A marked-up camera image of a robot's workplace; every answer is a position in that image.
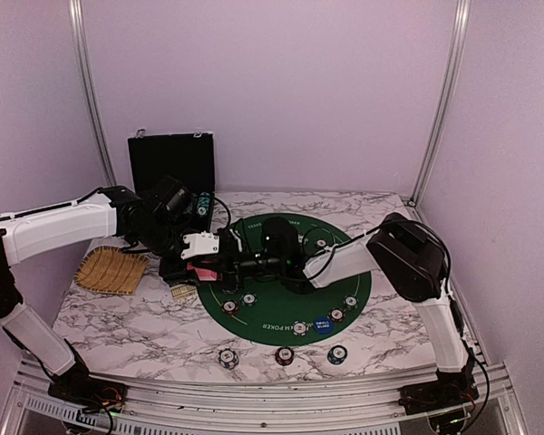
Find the red black chip stack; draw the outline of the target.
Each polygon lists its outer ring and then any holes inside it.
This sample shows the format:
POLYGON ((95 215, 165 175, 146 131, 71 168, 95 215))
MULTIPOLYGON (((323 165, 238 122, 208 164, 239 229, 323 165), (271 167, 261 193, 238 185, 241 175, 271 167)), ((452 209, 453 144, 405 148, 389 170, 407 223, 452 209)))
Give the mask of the red black chip stack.
POLYGON ((295 352, 291 347, 282 346, 277 348, 275 352, 275 361, 278 365, 288 366, 295 358, 295 352))

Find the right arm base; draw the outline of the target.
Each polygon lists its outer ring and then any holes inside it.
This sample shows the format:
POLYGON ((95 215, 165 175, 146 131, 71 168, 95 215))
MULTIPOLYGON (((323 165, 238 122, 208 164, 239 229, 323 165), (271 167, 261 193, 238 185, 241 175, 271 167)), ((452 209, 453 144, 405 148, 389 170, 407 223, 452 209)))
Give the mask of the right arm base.
POLYGON ((437 371, 435 381, 401 387, 398 403, 407 415, 414 415, 475 401, 480 395, 471 371, 470 366, 460 372, 437 371))

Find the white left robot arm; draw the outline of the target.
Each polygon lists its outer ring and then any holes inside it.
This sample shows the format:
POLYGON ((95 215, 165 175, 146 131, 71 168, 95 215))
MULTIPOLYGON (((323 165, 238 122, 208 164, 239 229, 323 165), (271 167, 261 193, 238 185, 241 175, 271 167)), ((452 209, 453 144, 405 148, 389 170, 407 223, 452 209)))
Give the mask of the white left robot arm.
POLYGON ((124 186, 97 188, 78 199, 0 213, 0 326, 78 403, 96 383, 72 346, 53 331, 56 311, 89 241, 124 237, 152 254, 179 258, 180 221, 192 195, 177 180, 136 194, 124 186))

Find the dark chip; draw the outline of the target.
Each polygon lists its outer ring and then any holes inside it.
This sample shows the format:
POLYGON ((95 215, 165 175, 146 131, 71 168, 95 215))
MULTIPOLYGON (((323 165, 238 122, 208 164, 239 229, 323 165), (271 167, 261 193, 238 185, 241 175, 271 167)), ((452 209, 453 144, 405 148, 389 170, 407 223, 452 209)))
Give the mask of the dark chip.
POLYGON ((341 308, 335 307, 329 311, 328 317, 334 323, 343 322, 345 319, 345 311, 341 308))

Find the blue small blind button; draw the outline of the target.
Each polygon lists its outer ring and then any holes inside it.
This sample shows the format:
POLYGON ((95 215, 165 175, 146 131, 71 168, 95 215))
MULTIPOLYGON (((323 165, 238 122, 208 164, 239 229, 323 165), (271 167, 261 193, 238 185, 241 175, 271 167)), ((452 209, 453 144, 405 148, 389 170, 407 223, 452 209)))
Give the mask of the blue small blind button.
POLYGON ((335 324, 329 316, 320 316, 313 320, 312 327, 316 333, 327 335, 334 331, 335 324))

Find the red-backed card deck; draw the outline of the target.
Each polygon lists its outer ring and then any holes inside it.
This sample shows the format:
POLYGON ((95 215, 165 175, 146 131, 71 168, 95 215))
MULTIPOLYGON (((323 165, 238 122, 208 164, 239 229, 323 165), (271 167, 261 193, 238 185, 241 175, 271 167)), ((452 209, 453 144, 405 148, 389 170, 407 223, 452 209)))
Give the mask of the red-backed card deck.
POLYGON ((219 274, 207 268, 195 267, 192 263, 187 263, 187 270, 191 273, 193 279, 198 282, 216 282, 219 274))

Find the green chip group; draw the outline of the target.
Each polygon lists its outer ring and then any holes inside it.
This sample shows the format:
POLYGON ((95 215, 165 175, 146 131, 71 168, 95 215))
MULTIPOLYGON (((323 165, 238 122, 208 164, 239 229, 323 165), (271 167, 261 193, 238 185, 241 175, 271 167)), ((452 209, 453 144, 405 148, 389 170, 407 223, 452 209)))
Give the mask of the green chip group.
POLYGON ((244 306, 252 306, 257 302, 257 296, 253 293, 244 293, 240 297, 240 303, 244 306))

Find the blue gold card box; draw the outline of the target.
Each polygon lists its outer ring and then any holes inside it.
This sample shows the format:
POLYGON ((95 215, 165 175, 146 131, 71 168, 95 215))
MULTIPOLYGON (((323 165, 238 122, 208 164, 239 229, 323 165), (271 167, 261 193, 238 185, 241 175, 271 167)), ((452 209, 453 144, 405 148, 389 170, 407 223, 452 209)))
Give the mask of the blue gold card box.
POLYGON ((198 289, 189 284, 174 285, 170 288, 170 294, 174 302, 187 303, 197 298, 198 289))

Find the dark chips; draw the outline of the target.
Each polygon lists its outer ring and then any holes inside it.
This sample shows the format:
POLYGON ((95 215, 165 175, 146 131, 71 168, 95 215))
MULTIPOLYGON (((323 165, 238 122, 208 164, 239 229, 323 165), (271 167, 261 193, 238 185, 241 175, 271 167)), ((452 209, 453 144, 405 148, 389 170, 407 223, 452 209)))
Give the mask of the dark chips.
POLYGON ((326 249, 329 247, 329 243, 323 239, 323 238, 319 238, 317 239, 317 241, 315 242, 315 246, 316 246, 316 249, 317 250, 320 250, 320 249, 326 249))

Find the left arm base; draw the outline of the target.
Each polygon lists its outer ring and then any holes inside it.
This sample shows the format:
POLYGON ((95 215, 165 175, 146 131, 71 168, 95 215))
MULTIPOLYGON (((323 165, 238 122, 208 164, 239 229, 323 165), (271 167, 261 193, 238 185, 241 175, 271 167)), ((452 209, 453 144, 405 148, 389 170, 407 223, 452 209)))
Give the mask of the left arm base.
POLYGON ((88 412, 120 411, 126 392, 123 383, 92 377, 82 362, 61 375, 53 375, 48 389, 50 396, 82 405, 88 412))

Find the teal chips row in case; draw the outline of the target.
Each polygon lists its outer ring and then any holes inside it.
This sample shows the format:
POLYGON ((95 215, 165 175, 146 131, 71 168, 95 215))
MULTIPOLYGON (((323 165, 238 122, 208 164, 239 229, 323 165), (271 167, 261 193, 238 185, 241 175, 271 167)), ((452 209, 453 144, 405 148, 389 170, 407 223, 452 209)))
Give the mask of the teal chips row in case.
POLYGON ((204 218, 210 209, 211 195, 208 192, 202 192, 198 195, 196 203, 196 213, 199 217, 204 218))

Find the left aluminium frame post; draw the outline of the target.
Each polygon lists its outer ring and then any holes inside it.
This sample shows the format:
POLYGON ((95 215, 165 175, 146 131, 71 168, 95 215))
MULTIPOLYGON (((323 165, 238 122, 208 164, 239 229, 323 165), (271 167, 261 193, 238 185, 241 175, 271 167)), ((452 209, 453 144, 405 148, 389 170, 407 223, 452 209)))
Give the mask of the left aluminium frame post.
POLYGON ((83 2, 80 0, 70 0, 68 5, 73 35, 73 45, 76 53, 78 71, 83 87, 83 96, 92 128, 95 147, 99 161, 102 165, 102 174, 105 183, 107 186, 112 186, 117 183, 117 179, 112 166, 112 159, 102 126, 102 118, 98 107, 96 90, 92 77, 92 67, 90 63, 87 35, 83 19, 83 2))

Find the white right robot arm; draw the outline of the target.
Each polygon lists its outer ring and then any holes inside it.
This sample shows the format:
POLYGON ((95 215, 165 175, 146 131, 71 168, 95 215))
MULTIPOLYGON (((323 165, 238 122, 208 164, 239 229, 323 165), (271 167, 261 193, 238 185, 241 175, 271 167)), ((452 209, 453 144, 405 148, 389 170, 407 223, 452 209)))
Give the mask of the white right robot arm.
POLYGON ((306 235, 281 216, 264 220, 259 235, 261 248, 254 251, 246 236, 224 228, 217 233, 217 253, 203 263, 215 273, 217 289, 240 295, 236 302, 222 304, 223 313, 232 316, 240 306, 256 305, 266 296, 275 303, 269 310, 273 326, 287 334, 272 342, 289 351, 301 338, 336 331, 349 313, 358 311, 361 277, 377 266, 417 310, 438 370, 446 373, 432 384, 432 399, 449 406, 465 393, 460 372, 471 352, 462 339, 461 317, 449 290, 451 260, 428 227, 392 213, 364 234, 315 254, 306 252, 306 235))

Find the black poker chip case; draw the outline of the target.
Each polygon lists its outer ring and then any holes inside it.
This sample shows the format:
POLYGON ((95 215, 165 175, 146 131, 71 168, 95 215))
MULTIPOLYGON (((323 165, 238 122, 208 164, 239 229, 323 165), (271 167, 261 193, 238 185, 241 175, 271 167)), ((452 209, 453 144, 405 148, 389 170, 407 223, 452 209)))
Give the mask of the black poker chip case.
POLYGON ((211 195, 209 213, 199 217, 194 208, 190 225, 209 230, 215 193, 214 135, 211 132, 149 135, 128 139, 131 174, 136 192, 154 188, 166 176, 180 181, 191 193, 211 195))

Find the woven bamboo tray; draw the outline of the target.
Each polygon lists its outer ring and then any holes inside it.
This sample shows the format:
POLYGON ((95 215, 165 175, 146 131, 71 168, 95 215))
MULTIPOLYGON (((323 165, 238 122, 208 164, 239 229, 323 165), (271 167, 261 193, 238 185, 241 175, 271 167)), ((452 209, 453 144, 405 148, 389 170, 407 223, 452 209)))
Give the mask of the woven bamboo tray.
POLYGON ((98 246, 83 259, 74 274, 82 289, 105 295, 133 295, 149 259, 125 254, 115 246, 98 246))

